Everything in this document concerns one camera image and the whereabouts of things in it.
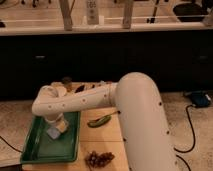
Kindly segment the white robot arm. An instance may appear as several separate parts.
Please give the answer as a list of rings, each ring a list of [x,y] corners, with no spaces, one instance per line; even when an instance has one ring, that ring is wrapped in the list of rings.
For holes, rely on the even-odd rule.
[[[118,82],[60,97],[56,88],[44,86],[32,112],[49,122],[65,112],[114,107],[131,171],[179,171],[162,99],[155,82],[132,72]]]

